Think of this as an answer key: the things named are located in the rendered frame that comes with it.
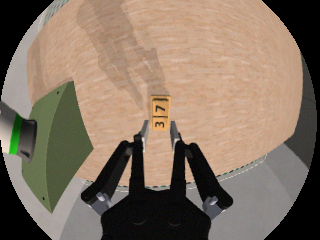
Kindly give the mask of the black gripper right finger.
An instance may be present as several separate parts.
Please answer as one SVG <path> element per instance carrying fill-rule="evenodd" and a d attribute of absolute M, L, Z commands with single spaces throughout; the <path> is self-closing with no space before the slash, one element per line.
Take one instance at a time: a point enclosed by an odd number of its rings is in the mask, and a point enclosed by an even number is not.
<path fill-rule="evenodd" d="M 166 221 L 170 226 L 178 226 L 186 217 L 185 157 L 203 201 L 204 213 L 212 221 L 233 204 L 233 198 L 220 186 L 199 146 L 196 143 L 188 145 L 182 141 L 175 121 L 171 121 L 170 137 L 172 152 L 175 154 Z"/>

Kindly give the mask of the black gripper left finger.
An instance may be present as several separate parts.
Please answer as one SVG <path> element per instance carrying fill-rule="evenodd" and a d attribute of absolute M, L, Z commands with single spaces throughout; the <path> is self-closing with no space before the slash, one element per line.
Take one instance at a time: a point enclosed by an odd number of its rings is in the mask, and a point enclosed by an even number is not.
<path fill-rule="evenodd" d="M 149 120 L 145 120 L 141 132 L 133 136 L 134 142 L 121 141 L 95 182 L 81 193 L 81 199 L 100 216 L 110 208 L 111 198 L 132 155 L 127 215 L 133 224 L 145 223 L 147 217 L 143 152 L 145 152 L 148 134 Z"/>

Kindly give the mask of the orange cube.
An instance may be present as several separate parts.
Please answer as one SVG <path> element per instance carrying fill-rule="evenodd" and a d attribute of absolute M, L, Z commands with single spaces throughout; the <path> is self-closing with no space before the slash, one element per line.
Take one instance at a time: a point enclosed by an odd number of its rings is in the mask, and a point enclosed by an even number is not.
<path fill-rule="evenodd" d="M 167 98 L 154 98 L 152 102 L 152 115 L 153 116 L 168 116 Z"/>
<path fill-rule="evenodd" d="M 153 116 L 152 130 L 153 131 L 167 131 L 167 116 Z"/>

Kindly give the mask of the orange shallow rectangular tray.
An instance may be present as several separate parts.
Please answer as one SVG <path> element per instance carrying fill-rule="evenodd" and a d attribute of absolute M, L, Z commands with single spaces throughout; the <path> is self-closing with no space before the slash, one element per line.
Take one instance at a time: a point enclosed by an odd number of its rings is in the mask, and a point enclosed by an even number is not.
<path fill-rule="evenodd" d="M 153 98 L 167 98 L 169 101 L 169 106 L 168 106 L 168 120 L 167 120 L 167 128 L 169 128 L 169 116 L 170 116 L 170 101 L 171 101 L 171 96 L 170 95 L 151 95 L 151 128 L 152 128 L 152 100 Z"/>

